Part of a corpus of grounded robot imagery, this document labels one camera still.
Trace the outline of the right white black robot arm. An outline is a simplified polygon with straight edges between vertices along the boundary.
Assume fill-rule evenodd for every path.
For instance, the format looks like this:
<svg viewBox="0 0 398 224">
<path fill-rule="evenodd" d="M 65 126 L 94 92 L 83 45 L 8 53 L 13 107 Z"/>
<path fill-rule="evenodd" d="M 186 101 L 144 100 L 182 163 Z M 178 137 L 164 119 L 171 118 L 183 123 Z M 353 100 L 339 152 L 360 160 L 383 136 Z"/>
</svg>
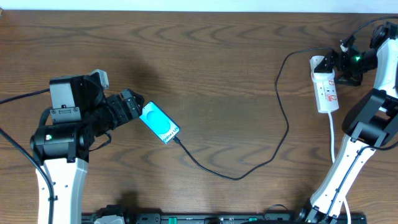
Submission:
<svg viewBox="0 0 398 224">
<path fill-rule="evenodd" d="M 346 115 L 340 151 L 321 186 L 310 197 L 297 220 L 336 223 L 346 194 L 366 161 L 376 151 L 391 149 L 397 134 L 397 24 L 386 22 L 372 34 L 369 50 L 360 52 L 351 34 L 342 40 L 341 53 L 334 50 L 310 59 L 317 107 L 330 114 L 338 108 L 337 84 L 360 86 L 364 73 L 375 70 L 370 90 Z"/>
</svg>

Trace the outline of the blue screen Galaxy smartphone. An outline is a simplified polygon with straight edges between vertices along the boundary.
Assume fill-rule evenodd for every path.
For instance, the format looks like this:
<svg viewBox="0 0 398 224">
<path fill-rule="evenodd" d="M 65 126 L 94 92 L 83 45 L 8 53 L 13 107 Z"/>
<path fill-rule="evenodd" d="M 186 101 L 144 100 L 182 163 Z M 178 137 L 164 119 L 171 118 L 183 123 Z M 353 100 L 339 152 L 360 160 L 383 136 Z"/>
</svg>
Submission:
<svg viewBox="0 0 398 224">
<path fill-rule="evenodd" d="M 179 125 L 153 101 L 143 107 L 139 118 L 164 144 L 168 144 L 180 132 Z"/>
</svg>

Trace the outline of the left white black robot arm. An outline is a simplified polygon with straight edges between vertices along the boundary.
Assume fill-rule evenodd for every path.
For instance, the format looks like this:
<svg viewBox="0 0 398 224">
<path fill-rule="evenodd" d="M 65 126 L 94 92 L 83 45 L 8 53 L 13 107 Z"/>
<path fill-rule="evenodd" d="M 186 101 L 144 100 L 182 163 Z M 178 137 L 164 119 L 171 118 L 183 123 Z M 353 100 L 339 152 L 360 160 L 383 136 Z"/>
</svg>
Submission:
<svg viewBox="0 0 398 224">
<path fill-rule="evenodd" d="M 130 89 L 105 96 L 106 72 L 53 78 L 52 107 L 30 139 L 39 184 L 39 223 L 81 223 L 90 147 L 97 137 L 142 114 L 144 97 Z"/>
</svg>

